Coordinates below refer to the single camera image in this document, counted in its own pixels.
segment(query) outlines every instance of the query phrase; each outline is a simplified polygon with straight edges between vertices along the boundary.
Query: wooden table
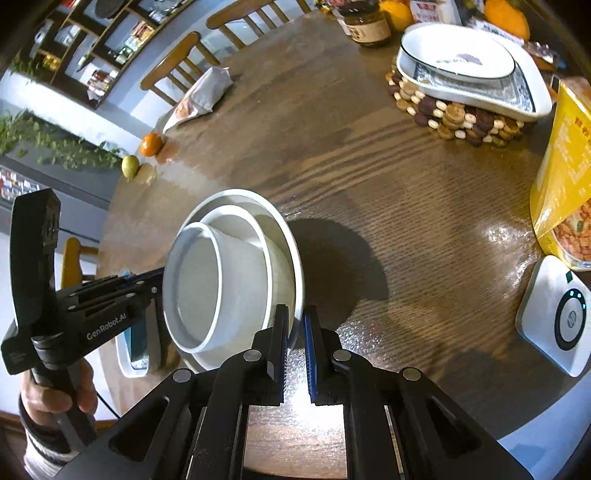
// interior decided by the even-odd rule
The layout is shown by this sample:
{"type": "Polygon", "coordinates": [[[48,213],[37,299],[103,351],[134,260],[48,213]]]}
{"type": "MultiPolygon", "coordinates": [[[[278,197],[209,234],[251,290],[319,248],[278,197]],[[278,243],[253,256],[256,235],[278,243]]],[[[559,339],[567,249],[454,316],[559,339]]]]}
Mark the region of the wooden table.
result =
{"type": "MultiPolygon", "coordinates": [[[[496,438],[576,382],[514,327],[541,251],[528,195],[550,123],[504,150],[444,142],[388,96],[395,47],[368,50],[320,13],[228,60],[235,85],[215,113],[181,126],[150,186],[122,181],[100,246],[102,275],[164,264],[191,210],[222,189],[254,190],[290,221],[306,300],[343,346],[374,365],[426,372],[496,438]]],[[[127,411],[178,364],[124,379],[101,358],[127,411]]],[[[245,465],[276,475],[344,478],[341,407],[314,407],[303,349],[289,358],[286,402],[253,408],[245,465]]]]}

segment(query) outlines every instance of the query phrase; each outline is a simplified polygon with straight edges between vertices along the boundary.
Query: wooden chair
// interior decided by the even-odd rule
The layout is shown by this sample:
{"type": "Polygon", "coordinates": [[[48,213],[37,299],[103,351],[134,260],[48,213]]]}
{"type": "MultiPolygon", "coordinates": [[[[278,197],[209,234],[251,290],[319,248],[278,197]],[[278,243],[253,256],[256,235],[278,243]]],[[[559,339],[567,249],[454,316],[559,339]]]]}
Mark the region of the wooden chair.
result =
{"type": "Polygon", "coordinates": [[[73,287],[74,285],[81,285],[81,283],[84,281],[94,280],[94,275],[84,275],[82,273],[82,267],[80,266],[80,256],[97,256],[98,254],[98,248],[81,245],[75,236],[71,236],[68,240],[66,240],[66,246],[64,247],[64,260],[61,265],[60,288],[73,287]]]}
{"type": "Polygon", "coordinates": [[[203,57],[211,65],[220,65],[217,58],[211,53],[203,43],[201,43],[201,34],[199,32],[191,32],[184,37],[176,47],[174,47],[164,59],[156,65],[151,72],[149,72],[144,79],[139,83],[139,87],[142,90],[152,90],[165,102],[175,106],[177,102],[170,98],[166,93],[156,87],[156,83],[160,80],[168,78],[172,83],[179,88],[183,94],[187,93],[188,87],[185,86],[178,78],[173,75],[173,72],[180,74],[189,85],[193,85],[198,78],[203,75],[197,65],[189,60],[189,53],[193,49],[197,48],[203,57]],[[184,69],[181,64],[185,63],[191,70],[191,73],[184,69]]]}
{"type": "MultiPolygon", "coordinates": [[[[305,14],[310,12],[310,7],[308,7],[306,4],[306,0],[295,1],[305,14]]],[[[228,40],[230,40],[236,46],[236,48],[244,48],[246,47],[244,42],[240,40],[240,38],[238,38],[226,24],[234,20],[244,20],[246,24],[253,30],[256,36],[260,38],[264,35],[264,33],[250,17],[250,15],[256,13],[259,17],[261,17],[261,20],[263,20],[267,27],[272,30],[277,28],[277,26],[271,21],[269,16],[262,9],[267,5],[271,7],[271,9],[283,23],[289,22],[289,19],[287,16],[285,16],[285,13],[281,11],[279,6],[273,0],[238,0],[227,7],[222,8],[219,12],[214,13],[207,19],[206,25],[210,30],[219,29],[225,36],[227,36],[228,40]]]]}

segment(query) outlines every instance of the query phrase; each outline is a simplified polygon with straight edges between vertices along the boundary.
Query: jar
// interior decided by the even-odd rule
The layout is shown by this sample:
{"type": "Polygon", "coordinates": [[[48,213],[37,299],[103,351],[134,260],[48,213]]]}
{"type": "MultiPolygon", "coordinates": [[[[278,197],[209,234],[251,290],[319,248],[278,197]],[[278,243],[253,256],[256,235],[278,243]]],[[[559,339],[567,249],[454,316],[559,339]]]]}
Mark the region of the jar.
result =
{"type": "Polygon", "coordinates": [[[351,38],[364,47],[386,45],[392,37],[377,0],[349,1],[339,8],[351,38]]]}

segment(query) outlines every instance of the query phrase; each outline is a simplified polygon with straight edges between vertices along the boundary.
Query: wooden shelf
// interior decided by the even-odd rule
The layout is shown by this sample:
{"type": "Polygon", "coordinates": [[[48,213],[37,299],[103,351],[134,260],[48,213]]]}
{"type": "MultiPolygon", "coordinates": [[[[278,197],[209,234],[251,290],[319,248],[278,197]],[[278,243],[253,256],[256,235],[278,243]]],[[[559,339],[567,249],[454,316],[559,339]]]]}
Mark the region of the wooden shelf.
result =
{"type": "Polygon", "coordinates": [[[76,53],[76,50],[78,49],[78,47],[80,47],[81,43],[85,40],[85,38],[86,38],[86,33],[83,31],[79,31],[76,34],[76,36],[74,37],[74,40],[72,40],[72,43],[66,49],[66,53],[61,58],[60,67],[53,74],[53,78],[51,79],[51,84],[55,83],[56,79],[59,78],[60,76],[65,76],[66,69],[67,69],[69,63],[72,61],[72,58],[74,57],[74,54],[76,53]]]}
{"type": "Polygon", "coordinates": [[[55,77],[51,83],[54,90],[57,90],[61,95],[73,100],[77,103],[84,105],[85,107],[95,109],[97,102],[94,102],[88,98],[86,93],[86,85],[74,80],[68,75],[61,75],[55,77]]]}
{"type": "Polygon", "coordinates": [[[101,59],[116,70],[121,69],[123,66],[120,63],[117,63],[115,59],[109,55],[109,49],[102,44],[95,44],[95,46],[90,50],[90,54],[94,55],[98,59],[101,59]]]}
{"type": "Polygon", "coordinates": [[[132,0],[132,2],[130,2],[130,4],[125,6],[125,10],[134,14],[140,20],[143,20],[150,27],[152,27],[153,29],[156,30],[159,27],[159,25],[154,20],[152,20],[150,18],[150,12],[148,12],[146,9],[139,7],[138,5],[134,5],[134,3],[135,3],[134,0],[132,0]]]}
{"type": "MultiPolygon", "coordinates": [[[[91,2],[92,0],[80,0],[80,2],[78,2],[78,4],[72,10],[70,10],[70,13],[61,24],[65,25],[67,23],[71,23],[80,27],[87,34],[100,37],[105,30],[105,26],[84,14],[84,10],[86,10],[91,2]]],[[[61,14],[61,12],[58,11],[54,11],[53,13],[61,14]]]]}
{"type": "Polygon", "coordinates": [[[41,42],[37,51],[44,55],[53,55],[54,57],[62,59],[66,55],[68,47],[55,40],[50,40],[48,37],[49,35],[43,40],[43,42],[41,42]]]}
{"type": "Polygon", "coordinates": [[[100,37],[105,31],[105,26],[85,15],[69,16],[66,22],[80,27],[84,32],[100,37]]]}
{"type": "MultiPolygon", "coordinates": [[[[160,24],[152,20],[150,18],[150,13],[139,5],[141,0],[129,0],[107,26],[94,20],[88,15],[85,15],[84,11],[90,5],[92,0],[80,0],[80,2],[78,2],[78,4],[72,10],[70,10],[68,14],[60,10],[54,10],[47,16],[47,20],[51,20],[53,23],[50,26],[45,39],[43,42],[41,42],[41,45],[39,45],[37,55],[39,58],[42,58],[43,56],[51,54],[60,58],[61,63],[55,72],[51,72],[47,69],[40,69],[38,75],[35,76],[35,80],[42,82],[66,98],[69,98],[88,108],[96,109],[102,102],[105,101],[108,94],[115,87],[116,83],[125,73],[129,65],[131,65],[135,58],[141,54],[144,47],[146,47],[152,41],[152,39],[158,35],[158,33],[168,26],[168,24],[172,22],[177,15],[181,14],[194,1],[196,0],[187,0],[171,15],[167,16],[160,24]],[[115,32],[117,27],[123,23],[124,19],[130,15],[137,17],[139,21],[145,22],[154,29],[154,32],[152,33],[152,36],[148,38],[137,49],[137,51],[135,51],[127,59],[125,64],[121,65],[116,62],[112,53],[107,48],[106,42],[113,32],[115,32]],[[57,42],[55,37],[58,31],[68,24],[73,24],[80,27],[80,31],[76,34],[69,46],[64,46],[57,42]],[[72,59],[76,54],[76,50],[80,47],[88,35],[97,37],[95,45],[90,49],[89,54],[99,60],[102,60],[106,64],[110,65],[114,70],[118,71],[118,75],[111,82],[109,90],[98,101],[89,100],[87,95],[87,85],[80,83],[74,78],[66,75],[66,69],[72,62],[72,59]]],[[[27,45],[28,50],[23,47],[23,51],[31,51],[34,45],[34,40],[31,38],[27,45]]]]}

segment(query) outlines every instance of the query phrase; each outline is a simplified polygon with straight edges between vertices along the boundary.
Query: white bowl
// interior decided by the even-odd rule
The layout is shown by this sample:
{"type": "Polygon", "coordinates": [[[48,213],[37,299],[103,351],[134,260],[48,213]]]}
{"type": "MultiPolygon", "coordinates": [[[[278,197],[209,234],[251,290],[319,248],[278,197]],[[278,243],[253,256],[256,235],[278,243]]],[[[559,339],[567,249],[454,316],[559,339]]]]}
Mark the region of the white bowl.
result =
{"type": "MultiPolygon", "coordinates": [[[[424,28],[427,28],[428,25],[431,24],[414,24],[408,27],[407,31],[422,31],[424,28]]],[[[509,102],[492,98],[485,93],[479,94],[470,92],[451,83],[448,85],[421,83],[414,78],[417,62],[403,49],[400,49],[398,52],[396,68],[405,79],[417,85],[419,90],[435,98],[480,107],[524,122],[534,122],[547,116],[552,110],[552,100],[544,83],[544,79],[540,75],[540,71],[531,56],[511,40],[507,40],[506,38],[489,32],[480,33],[488,35],[494,38],[499,44],[502,44],[519,65],[527,83],[527,89],[529,90],[527,94],[531,96],[535,111],[526,111],[509,102]]]]}
{"type": "Polygon", "coordinates": [[[294,311],[295,279],[291,273],[289,262],[283,252],[268,239],[255,218],[245,209],[235,205],[223,205],[213,209],[201,219],[201,223],[209,225],[226,235],[261,248],[268,268],[271,272],[272,289],[269,291],[267,309],[260,324],[253,323],[253,329],[240,340],[220,347],[205,348],[194,353],[197,362],[205,369],[218,368],[230,356],[247,350],[252,345],[254,334],[272,325],[277,304],[287,305],[290,314],[294,311]]]}
{"type": "Polygon", "coordinates": [[[177,236],[164,268],[163,307],[181,350],[239,342],[260,328],[271,296],[270,265],[261,248],[198,222],[177,236]]]}
{"type": "Polygon", "coordinates": [[[266,198],[250,190],[230,189],[215,193],[202,201],[183,223],[181,230],[192,222],[198,222],[213,209],[222,205],[237,205],[244,208],[256,219],[265,236],[270,239],[288,260],[290,272],[295,280],[294,314],[290,318],[289,348],[293,348],[300,329],[304,310],[304,273],[296,240],[287,222],[266,198]]]}
{"type": "Polygon", "coordinates": [[[458,25],[429,24],[404,33],[402,49],[441,74],[478,82],[505,78],[515,70],[509,51],[486,32],[458,25]]]}

